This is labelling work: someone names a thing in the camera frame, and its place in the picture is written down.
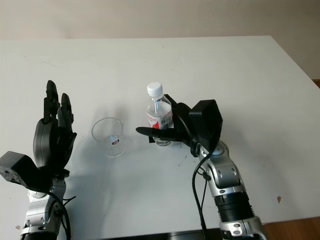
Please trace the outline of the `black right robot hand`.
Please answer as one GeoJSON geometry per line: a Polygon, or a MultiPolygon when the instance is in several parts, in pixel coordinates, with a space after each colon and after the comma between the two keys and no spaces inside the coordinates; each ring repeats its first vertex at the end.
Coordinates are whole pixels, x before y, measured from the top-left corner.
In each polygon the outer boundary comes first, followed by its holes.
{"type": "Polygon", "coordinates": [[[185,103],[175,102],[168,94],[164,96],[169,100],[173,113],[173,128],[156,129],[152,127],[137,127],[135,130],[145,136],[148,136],[149,143],[154,143],[152,138],[161,141],[183,142],[190,147],[190,152],[194,157],[199,156],[199,141],[195,128],[189,118],[191,110],[185,103]]]}

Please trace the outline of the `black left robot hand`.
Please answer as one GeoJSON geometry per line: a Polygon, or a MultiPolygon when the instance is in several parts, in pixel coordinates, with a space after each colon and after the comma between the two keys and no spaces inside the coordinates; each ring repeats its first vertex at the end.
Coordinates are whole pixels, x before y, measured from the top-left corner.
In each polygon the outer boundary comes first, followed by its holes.
{"type": "Polygon", "coordinates": [[[43,101],[43,118],[35,129],[33,155],[36,166],[51,175],[62,174],[74,146],[74,115],[70,98],[63,93],[59,99],[56,84],[49,80],[43,101]]]}

